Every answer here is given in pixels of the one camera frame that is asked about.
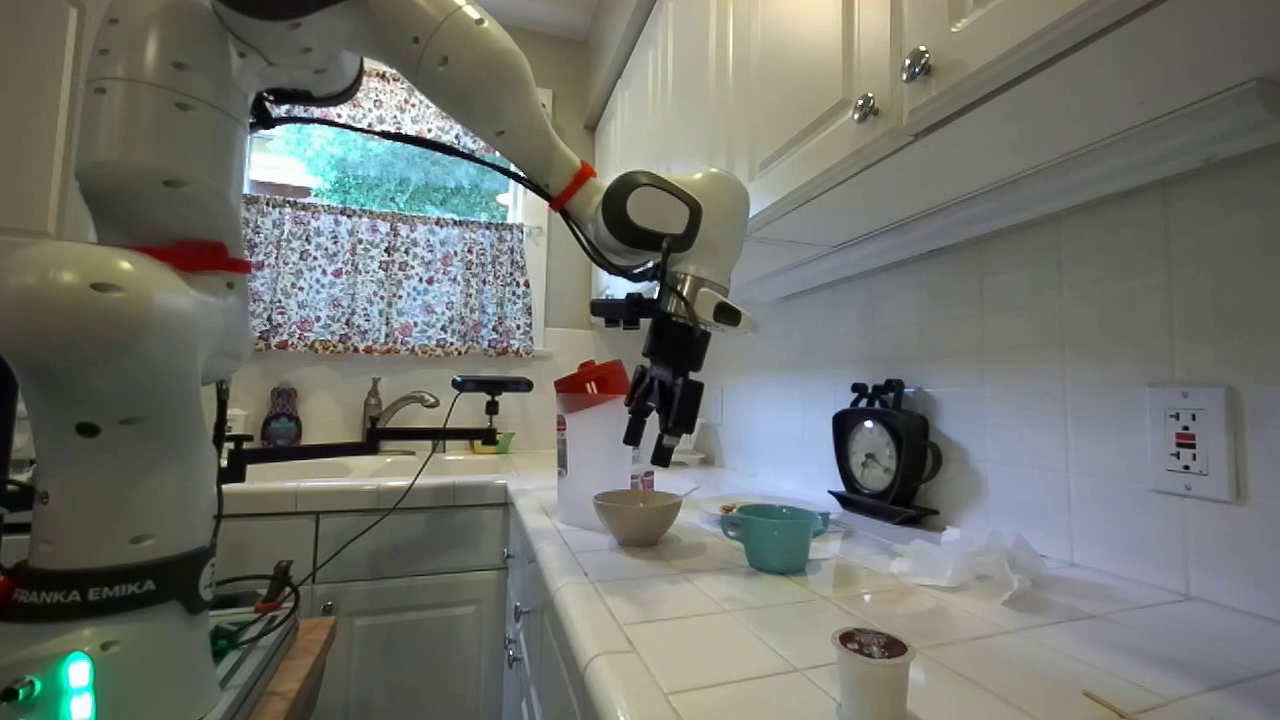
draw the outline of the ceiling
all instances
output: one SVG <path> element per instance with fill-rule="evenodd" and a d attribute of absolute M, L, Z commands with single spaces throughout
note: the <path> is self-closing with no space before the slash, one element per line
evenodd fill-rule
<path fill-rule="evenodd" d="M 588 45 L 609 0 L 478 0 L 505 29 Z"/>

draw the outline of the sink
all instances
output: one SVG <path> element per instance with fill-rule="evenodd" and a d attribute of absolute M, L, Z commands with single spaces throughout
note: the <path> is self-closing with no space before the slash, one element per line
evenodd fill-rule
<path fill-rule="evenodd" d="M 381 457 L 317 457 L 285 466 L 247 466 L 243 484 L 293 484 L 293 481 L 411 481 L 429 457 L 381 454 Z M 419 477 L 429 481 L 490 481 L 505 457 L 430 457 Z"/>

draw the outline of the red object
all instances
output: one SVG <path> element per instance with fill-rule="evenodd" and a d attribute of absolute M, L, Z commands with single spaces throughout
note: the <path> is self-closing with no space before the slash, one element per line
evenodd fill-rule
<path fill-rule="evenodd" d="M 633 381 L 621 360 L 584 360 L 576 372 L 554 381 L 560 414 L 584 414 L 594 404 L 609 404 L 615 398 L 629 398 Z"/>
<path fill-rule="evenodd" d="M 553 196 L 553 214 L 564 214 L 576 194 L 584 194 L 592 185 L 594 169 L 588 159 L 576 165 L 576 174 L 566 178 L 566 185 Z"/>
<path fill-rule="evenodd" d="M 228 278 L 250 272 L 243 257 L 232 257 L 228 245 L 217 245 L 217 239 L 176 239 L 176 245 L 150 245 L 139 251 L 176 272 L 228 272 Z"/>

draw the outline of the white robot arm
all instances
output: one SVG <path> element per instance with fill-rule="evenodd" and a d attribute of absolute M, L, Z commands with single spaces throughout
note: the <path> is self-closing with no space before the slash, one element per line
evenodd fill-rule
<path fill-rule="evenodd" d="M 6 29 L 62 45 L 50 57 L 73 67 L 54 114 L 68 136 L 49 169 L 68 178 L 49 190 L 86 214 L 68 214 L 58 232 L 0 215 L 0 358 L 39 447 L 31 551 L 0 568 L 0 718 L 212 709 L 201 572 L 217 454 L 201 388 L 247 358 L 240 169 L 259 91 L 324 99 L 351 91 L 362 57 L 400 67 L 566 215 L 592 266 L 659 280 L 629 439 L 654 414 L 664 466 L 692 430 L 710 323 L 740 319 L 726 278 L 745 185 L 594 180 L 534 114 L 521 48 L 466 0 L 21 0 L 3 12 Z M 68 661 L 90 670 L 97 692 L 54 689 Z"/>

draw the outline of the white cup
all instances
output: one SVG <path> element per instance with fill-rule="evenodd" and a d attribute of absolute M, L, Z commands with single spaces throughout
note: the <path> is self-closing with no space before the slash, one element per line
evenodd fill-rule
<path fill-rule="evenodd" d="M 841 718 L 902 720 L 912 645 L 880 628 L 841 628 L 836 638 Z"/>

